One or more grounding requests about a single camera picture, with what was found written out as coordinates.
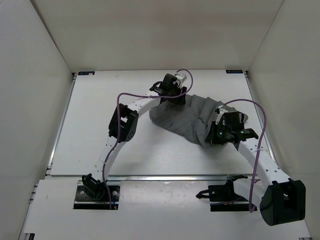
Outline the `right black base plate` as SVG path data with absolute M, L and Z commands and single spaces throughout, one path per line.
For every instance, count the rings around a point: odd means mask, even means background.
M 245 175 L 232 175 L 226 178 L 224 184 L 211 184 L 200 191 L 197 199 L 209 199 L 211 212 L 248 212 L 249 202 L 234 192 L 234 182 L 248 180 Z

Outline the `grey pleated skirt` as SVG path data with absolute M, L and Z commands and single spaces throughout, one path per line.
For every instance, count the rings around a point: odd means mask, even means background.
M 177 134 L 187 141 L 210 148 L 212 143 L 205 142 L 212 122 L 218 117 L 215 110 L 223 105 L 210 97 L 187 95 L 185 105 L 177 105 L 169 101 L 162 102 L 149 111 L 149 119 L 156 126 Z

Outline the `right blue corner sticker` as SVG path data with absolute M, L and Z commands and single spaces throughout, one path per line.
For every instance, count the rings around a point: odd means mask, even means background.
M 240 69 L 226 69 L 227 74 L 243 74 L 243 71 Z

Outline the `front aluminium rail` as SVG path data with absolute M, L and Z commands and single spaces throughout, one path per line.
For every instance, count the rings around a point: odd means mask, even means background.
M 203 174 L 203 175 L 110 175 L 108 181 L 223 181 L 227 174 Z

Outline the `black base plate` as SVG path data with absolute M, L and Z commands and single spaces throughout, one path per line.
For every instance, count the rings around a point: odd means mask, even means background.
M 108 190 L 103 188 L 102 193 L 94 196 L 83 185 L 82 182 L 77 183 L 77 188 L 74 196 L 73 209 L 74 210 L 110 210 L 116 211 L 119 209 L 121 185 L 120 182 L 112 183 L 108 186 L 110 190 L 110 197 Z
M 245 175 L 232 175 L 226 178 L 224 184 L 211 184 L 200 191 L 197 199 L 209 199 L 211 212 L 248 212 L 249 202 L 234 192 L 234 182 L 248 180 Z

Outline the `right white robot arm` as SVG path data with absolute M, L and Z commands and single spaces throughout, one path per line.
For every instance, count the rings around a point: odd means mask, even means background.
M 218 110 L 205 141 L 210 144 L 232 143 L 236 150 L 255 169 L 257 180 L 245 175 L 227 177 L 223 185 L 210 185 L 200 191 L 198 199 L 209 199 L 212 205 L 236 201 L 251 201 L 269 226 L 304 220 L 306 187 L 293 180 L 272 160 L 268 151 L 259 147 L 259 137 L 244 126 L 244 114 L 239 111 Z

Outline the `left aluminium table rail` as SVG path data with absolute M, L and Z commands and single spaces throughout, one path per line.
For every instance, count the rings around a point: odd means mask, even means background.
M 75 87 L 75 82 L 76 82 L 76 79 L 77 79 L 77 75 L 78 74 L 76 72 L 72 73 L 71 87 L 70 87 L 70 90 L 69 90 L 69 93 L 68 93 L 68 97 L 67 97 L 63 112 L 62 112 L 62 117 L 61 117 L 58 129 L 57 129 L 57 133 L 55 135 L 55 139 L 54 139 L 53 146 L 52 146 L 52 149 L 51 149 L 51 152 L 50 152 L 50 156 L 49 156 L 49 160 L 48 160 L 48 163 L 47 163 L 45 175 L 47 175 L 48 171 L 51 170 L 51 168 L 52 168 L 53 160 L 55 158 L 55 154 L 56 154 L 56 151 L 57 151 L 57 146 L 59 144 L 60 135 L 61 135 L 61 132 L 62 132 L 62 129 L 63 129 L 63 125 L 64 125 L 64 122 L 65 122 L 65 119 L 66 119 L 66 115 L 67 115 L 67 112 L 68 112 L 68 108 L 69 108 L 69 104 L 70 104 L 70 101 L 71 101 L 72 93 L 73 93 L 73 90 L 74 90 L 74 87 Z

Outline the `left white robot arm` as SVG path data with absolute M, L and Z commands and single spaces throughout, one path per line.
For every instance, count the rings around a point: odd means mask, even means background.
M 139 117 L 163 102 L 177 105 L 186 103 L 184 86 L 187 76 L 181 73 L 167 73 L 162 81 L 154 83 L 144 95 L 120 93 L 115 111 L 108 125 L 106 145 L 89 174 L 82 176 L 84 192 L 93 201 L 111 199 L 107 178 L 121 148 L 135 136 Z

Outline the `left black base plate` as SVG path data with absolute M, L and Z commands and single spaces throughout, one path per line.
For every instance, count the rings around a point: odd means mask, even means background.
M 103 188 L 102 193 L 94 196 L 83 185 L 82 182 L 77 183 L 77 188 L 74 196 L 73 209 L 74 210 L 110 210 L 116 211 L 119 209 L 121 185 L 120 182 L 112 183 L 108 186 L 110 190 L 110 197 L 108 190 Z

